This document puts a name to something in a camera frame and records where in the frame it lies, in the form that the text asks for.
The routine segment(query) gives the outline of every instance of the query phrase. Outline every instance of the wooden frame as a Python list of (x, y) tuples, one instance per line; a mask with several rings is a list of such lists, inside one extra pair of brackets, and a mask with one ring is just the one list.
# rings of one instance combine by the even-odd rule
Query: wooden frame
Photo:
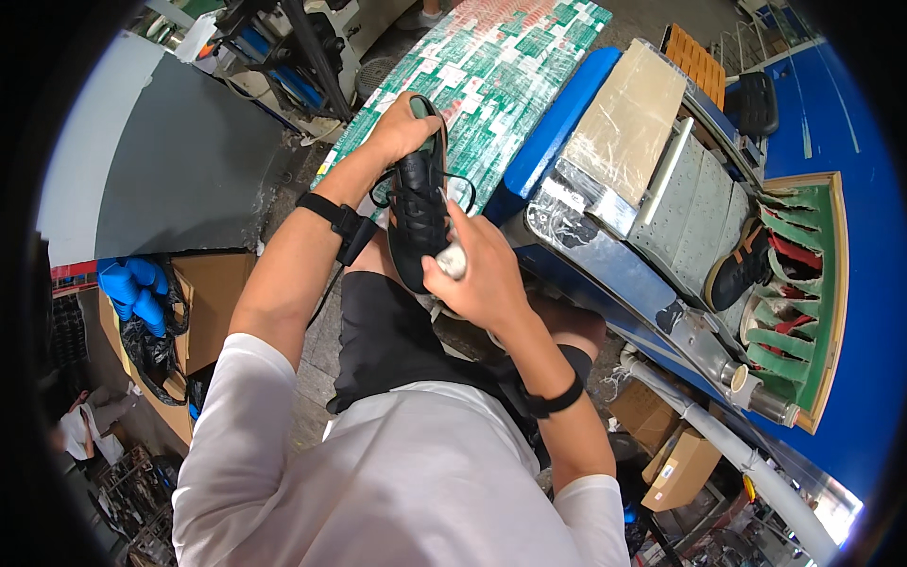
[(838, 368), (838, 359), (841, 357), (841, 344), (844, 339), (844, 323), (847, 319), (847, 293), (850, 284), (850, 248), (847, 239), (847, 215), (844, 210), (844, 194), (842, 192), (841, 172), (826, 171), (823, 173), (808, 173), (806, 175), (790, 175), (766, 180), (763, 188), (767, 193), (772, 189), (786, 187), (804, 187), (806, 185), (827, 185), (830, 201), (832, 203), (832, 220), (834, 222), (834, 257), (836, 270), (834, 273), (834, 315), (829, 330), (828, 348), (825, 350), (824, 370), (822, 381), (816, 389), (813, 400), (813, 409), (809, 412), (802, 410), (797, 417), (796, 424), (815, 434), (822, 420), (828, 395), (832, 391), (834, 372)]

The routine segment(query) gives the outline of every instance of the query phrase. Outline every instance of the shoe sole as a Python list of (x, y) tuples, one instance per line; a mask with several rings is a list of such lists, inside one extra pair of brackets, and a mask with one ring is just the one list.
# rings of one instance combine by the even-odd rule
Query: shoe sole
[[(441, 119), (441, 141), (442, 141), (442, 146), (444, 147), (444, 153), (441, 156), (441, 164), (443, 166), (442, 169), (444, 171), (447, 171), (447, 122), (444, 121), (444, 116), (441, 114), (441, 111), (439, 111), (438, 108), (436, 106), (434, 106), (434, 103), (432, 103), (431, 101), (428, 101), (428, 104), (429, 104), (429, 111), (431, 111), (435, 116), (437, 116), (438, 118)], [(442, 176), (441, 179), (443, 180), (442, 188), (444, 191), (444, 198), (447, 199), (447, 178)], [(392, 223), (391, 223), (390, 216), (393, 214), (394, 214), (393, 210), (388, 211), (388, 218), (387, 218), (387, 228), (388, 229), (390, 229), (390, 227), (391, 227)], [(395, 258), (394, 248), (395, 248), (395, 246), (393, 246), (391, 244), (391, 240), (388, 239), (387, 251), (390, 253), (391, 263), (394, 264), (394, 268), (396, 269), (397, 258)], [(428, 291), (428, 289), (425, 289), (425, 285), (419, 286), (419, 289), (412, 289), (404, 281), (403, 277), (400, 277), (400, 282), (403, 283), (403, 287), (406, 288), (406, 290), (412, 294), (428, 295), (430, 293)]]
[(752, 219), (747, 219), (746, 222), (743, 223), (743, 228), (740, 230), (740, 240), (737, 241), (734, 249), (732, 249), (729, 254), (726, 254), (725, 256), (722, 256), (720, 259), (718, 259), (718, 261), (715, 262), (715, 264), (712, 266), (712, 269), (708, 271), (704, 290), (705, 293), (703, 295), (705, 296), (704, 299), (706, 300), (706, 305), (708, 305), (708, 308), (711, 309), (714, 313), (717, 313), (718, 310), (715, 309), (715, 304), (712, 303), (712, 288), (715, 286), (715, 278), (717, 278), (718, 276), (718, 271), (722, 266), (725, 265), (725, 262), (728, 258), (734, 256), (734, 252), (743, 247), (743, 244), (746, 241), (746, 237), (749, 236), (750, 229), (753, 228), (753, 224), (755, 224), (757, 220), (757, 217), (753, 217)]

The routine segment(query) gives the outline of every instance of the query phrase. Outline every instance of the white sneaker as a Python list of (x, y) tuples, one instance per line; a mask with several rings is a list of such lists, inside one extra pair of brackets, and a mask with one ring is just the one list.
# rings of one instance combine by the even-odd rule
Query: white sneaker
[(419, 10), (412, 14), (402, 15), (400, 19), (394, 22), (394, 26), (400, 30), (419, 30), (424, 27), (435, 27), (443, 17), (444, 12), (429, 15), (423, 10)]
[(129, 381), (129, 385), (126, 386), (126, 393), (135, 394), (138, 397), (144, 396), (144, 394), (141, 392), (141, 388), (139, 388), (139, 385), (133, 384), (131, 380)]

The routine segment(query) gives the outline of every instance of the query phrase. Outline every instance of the black shorts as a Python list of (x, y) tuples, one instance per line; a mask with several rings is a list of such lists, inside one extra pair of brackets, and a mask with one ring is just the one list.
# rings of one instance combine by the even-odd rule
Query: black shorts
[[(533, 441), (538, 437), (534, 420), (521, 415), (502, 389), (520, 383), (510, 357), (484, 364), (448, 356), (434, 334), (428, 311), (400, 284), (381, 274), (346, 274), (340, 306), (340, 376), (327, 411), (338, 414), (358, 399), (413, 382), (455, 382), (497, 398), (531, 445), (538, 442)], [(576, 347), (559, 348), (585, 385), (592, 370), (589, 355)]]

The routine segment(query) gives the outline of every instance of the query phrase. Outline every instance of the black sneaker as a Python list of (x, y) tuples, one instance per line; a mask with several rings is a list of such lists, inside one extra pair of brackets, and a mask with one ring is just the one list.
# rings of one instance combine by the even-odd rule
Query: black sneaker
[(440, 111), (421, 94), (414, 95), (409, 104), (416, 118), (440, 118), (441, 129), (378, 179), (378, 183), (388, 177), (391, 179), (387, 202), (378, 202), (372, 192), (369, 197), (376, 207), (390, 206), (387, 244), (391, 260), (404, 285), (413, 293), (423, 295), (428, 290), (422, 284), (422, 256), (433, 258), (450, 245), (448, 234), (451, 220), (447, 215), (447, 184), (444, 178), (456, 177), (469, 183), (472, 195), (466, 207), (467, 213), (475, 203), (476, 190), (472, 181), (445, 171), (447, 125)]
[(768, 229), (753, 218), (744, 223), (740, 241), (733, 252), (719, 259), (706, 278), (705, 299), (713, 311), (724, 311), (755, 283), (772, 279), (768, 263)]

